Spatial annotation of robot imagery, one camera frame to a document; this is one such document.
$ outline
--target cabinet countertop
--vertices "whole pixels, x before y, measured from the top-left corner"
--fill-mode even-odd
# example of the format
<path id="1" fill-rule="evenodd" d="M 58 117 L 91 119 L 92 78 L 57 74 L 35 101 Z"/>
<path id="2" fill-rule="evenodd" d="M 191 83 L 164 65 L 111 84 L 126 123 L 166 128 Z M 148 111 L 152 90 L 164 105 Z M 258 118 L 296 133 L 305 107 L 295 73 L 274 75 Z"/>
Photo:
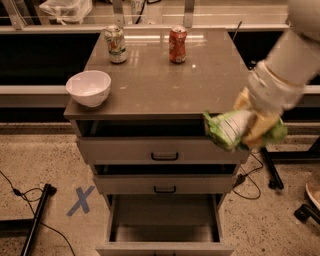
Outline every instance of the cabinet countertop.
<path id="1" fill-rule="evenodd" d="M 127 29 L 127 60 L 112 64 L 103 32 L 85 70 L 111 77 L 111 92 L 97 108 L 70 100 L 65 117 L 77 120 L 199 118 L 232 110 L 247 85 L 247 68 L 225 29 L 191 28 L 186 61 L 169 61 L 170 29 Z"/>

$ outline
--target blue tape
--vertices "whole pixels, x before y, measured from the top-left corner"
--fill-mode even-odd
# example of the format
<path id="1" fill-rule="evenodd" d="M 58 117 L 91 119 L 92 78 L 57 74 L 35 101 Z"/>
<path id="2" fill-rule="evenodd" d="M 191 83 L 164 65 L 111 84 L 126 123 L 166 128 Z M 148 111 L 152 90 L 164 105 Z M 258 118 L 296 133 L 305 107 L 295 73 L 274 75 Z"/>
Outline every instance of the blue tape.
<path id="1" fill-rule="evenodd" d="M 67 216 L 71 217 L 78 210 L 78 208 L 80 208 L 80 206 L 82 207 L 82 210 L 85 214 L 87 214 L 90 211 L 89 205 L 88 205 L 86 199 L 91 194 L 91 192 L 94 190 L 94 188 L 95 188 L 94 186 L 90 186 L 85 193 L 83 193 L 81 187 L 76 189 L 79 200 L 68 211 Z"/>

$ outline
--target red soda can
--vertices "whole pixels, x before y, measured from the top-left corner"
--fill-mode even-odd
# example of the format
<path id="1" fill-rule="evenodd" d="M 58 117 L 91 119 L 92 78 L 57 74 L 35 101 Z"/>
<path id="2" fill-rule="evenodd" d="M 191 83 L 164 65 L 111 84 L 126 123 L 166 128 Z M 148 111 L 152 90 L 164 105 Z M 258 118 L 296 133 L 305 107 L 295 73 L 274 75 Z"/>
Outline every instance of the red soda can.
<path id="1" fill-rule="evenodd" d="M 174 26 L 169 36 L 169 57 L 173 63 L 183 63 L 186 60 L 186 47 L 184 41 L 187 30 L 184 26 Z"/>

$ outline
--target floor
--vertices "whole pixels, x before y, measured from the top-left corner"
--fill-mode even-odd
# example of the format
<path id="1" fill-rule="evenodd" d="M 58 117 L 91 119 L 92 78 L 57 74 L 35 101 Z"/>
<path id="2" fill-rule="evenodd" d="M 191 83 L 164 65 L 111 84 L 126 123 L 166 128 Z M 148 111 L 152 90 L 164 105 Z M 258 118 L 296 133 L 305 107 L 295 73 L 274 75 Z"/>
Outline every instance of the floor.
<path id="1" fill-rule="evenodd" d="M 305 150 L 316 135 L 290 135 L 270 150 Z M 21 192 L 43 188 L 46 183 L 57 188 L 48 201 L 42 222 L 60 231 L 70 242 L 77 256 L 98 256 L 97 245 L 103 244 L 109 212 L 91 179 L 91 170 L 84 163 L 68 123 L 0 124 L 0 170 Z M 262 160 L 259 152 L 253 155 Z M 250 171 L 260 163 L 250 156 L 243 170 Z M 219 214 L 223 242 L 234 246 L 232 256 L 316 256 L 320 254 L 320 227 L 311 218 L 305 223 L 293 212 L 308 203 L 306 181 L 320 182 L 319 164 L 277 165 L 284 182 L 283 190 L 268 187 L 269 173 L 264 166 L 252 173 L 251 179 L 261 191 L 256 200 L 248 200 L 231 192 L 225 198 Z M 13 194 L 10 184 L 0 176 L 0 219 L 32 218 L 28 204 Z M 87 196 L 88 211 L 80 208 L 70 213 L 78 201 L 76 189 Z M 254 198 L 257 187 L 247 179 L 236 189 L 238 194 Z M 39 197 L 37 191 L 29 199 Z M 24 237 L 0 238 L 0 255 L 20 255 Z M 32 250 L 35 256 L 72 255 L 67 242 L 56 232 L 40 226 Z"/>

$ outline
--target silver soda can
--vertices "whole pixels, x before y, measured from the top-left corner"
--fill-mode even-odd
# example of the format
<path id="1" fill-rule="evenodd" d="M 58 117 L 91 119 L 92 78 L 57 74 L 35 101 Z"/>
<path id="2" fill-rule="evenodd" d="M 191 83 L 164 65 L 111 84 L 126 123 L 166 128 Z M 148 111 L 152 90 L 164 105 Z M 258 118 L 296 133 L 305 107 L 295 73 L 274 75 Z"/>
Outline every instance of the silver soda can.
<path id="1" fill-rule="evenodd" d="M 112 63 L 122 63 L 127 59 L 126 44 L 123 30 L 116 25 L 108 26 L 105 30 L 109 58 Z"/>

